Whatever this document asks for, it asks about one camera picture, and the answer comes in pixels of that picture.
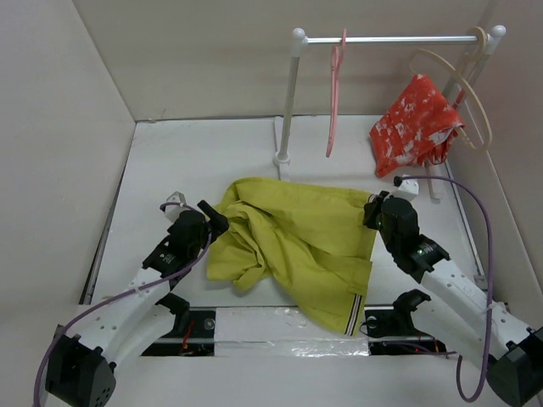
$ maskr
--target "white metal rod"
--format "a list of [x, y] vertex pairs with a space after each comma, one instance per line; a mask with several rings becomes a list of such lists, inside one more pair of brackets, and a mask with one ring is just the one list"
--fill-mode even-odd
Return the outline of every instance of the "white metal rod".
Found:
[[[306, 38], [307, 45], [339, 44], [340, 37]], [[477, 44], [476, 36], [348, 36], [347, 44], [391, 45], [470, 45]]]
[[288, 159], [288, 138], [290, 137], [290, 122], [294, 107], [294, 92], [296, 91], [296, 78], [298, 77], [299, 57], [290, 58], [290, 70], [288, 71], [287, 99], [285, 100], [285, 113], [283, 117], [283, 129], [281, 130], [281, 147], [277, 154], [278, 160]]

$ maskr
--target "black and white stripe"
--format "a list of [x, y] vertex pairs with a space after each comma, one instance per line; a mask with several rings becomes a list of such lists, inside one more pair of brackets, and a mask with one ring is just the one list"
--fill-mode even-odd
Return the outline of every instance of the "black and white stripe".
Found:
[[360, 311], [361, 304], [362, 296], [360, 294], [356, 294], [353, 301], [353, 308], [350, 310], [350, 317], [349, 322], [347, 323], [347, 329], [345, 329], [345, 335], [349, 335], [351, 337], [355, 333], [356, 319], [358, 318], [358, 311]]

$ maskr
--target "transparent plastic sheet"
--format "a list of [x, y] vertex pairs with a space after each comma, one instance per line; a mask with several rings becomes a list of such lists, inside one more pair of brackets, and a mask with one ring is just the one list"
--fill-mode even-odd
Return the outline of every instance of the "transparent plastic sheet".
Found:
[[295, 307], [217, 309], [217, 356], [369, 356], [367, 338], [320, 328]]

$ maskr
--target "white wall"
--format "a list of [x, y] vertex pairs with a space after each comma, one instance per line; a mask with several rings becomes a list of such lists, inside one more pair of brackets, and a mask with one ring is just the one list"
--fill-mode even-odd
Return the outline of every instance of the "white wall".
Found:
[[[490, 154], [461, 142], [451, 151], [455, 178], [485, 201], [494, 227], [498, 298], [535, 326], [543, 324], [543, 3], [505, 2], [490, 26], [507, 35], [475, 86], [494, 130]], [[479, 209], [464, 199], [479, 253], [486, 235]]]
[[[137, 120], [281, 114], [292, 29], [463, 34], [486, 0], [74, 0]], [[347, 47], [340, 111], [381, 114], [410, 77], [398, 47]], [[457, 47], [443, 48], [456, 55]], [[329, 112], [330, 47], [302, 58], [296, 113]]]
[[5, 315], [76, 303], [134, 121], [70, 0], [3, 2], [0, 54]]

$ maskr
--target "white table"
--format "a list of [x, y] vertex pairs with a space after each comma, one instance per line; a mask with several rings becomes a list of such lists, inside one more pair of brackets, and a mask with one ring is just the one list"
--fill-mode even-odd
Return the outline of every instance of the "white table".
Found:
[[[325, 158], [328, 117], [295, 117], [289, 152], [292, 181], [351, 187], [370, 192], [393, 190], [394, 175], [423, 174], [421, 168], [398, 170], [378, 179], [368, 132], [377, 116], [340, 116], [330, 159]], [[93, 302], [126, 287], [142, 260], [165, 236], [170, 222], [159, 205], [174, 191], [190, 204], [220, 202], [233, 181], [246, 176], [277, 178], [274, 119], [175, 120], [137, 125], [119, 198], [98, 273]], [[467, 275], [476, 272], [472, 249], [454, 193], [446, 186], [440, 203], [432, 202], [421, 182], [413, 201], [421, 231], [447, 250]], [[415, 282], [400, 272], [376, 239], [367, 304], [391, 304]], [[284, 306], [292, 300], [270, 278], [249, 293], [230, 282], [208, 282], [205, 262], [194, 267], [175, 293], [195, 307]]]

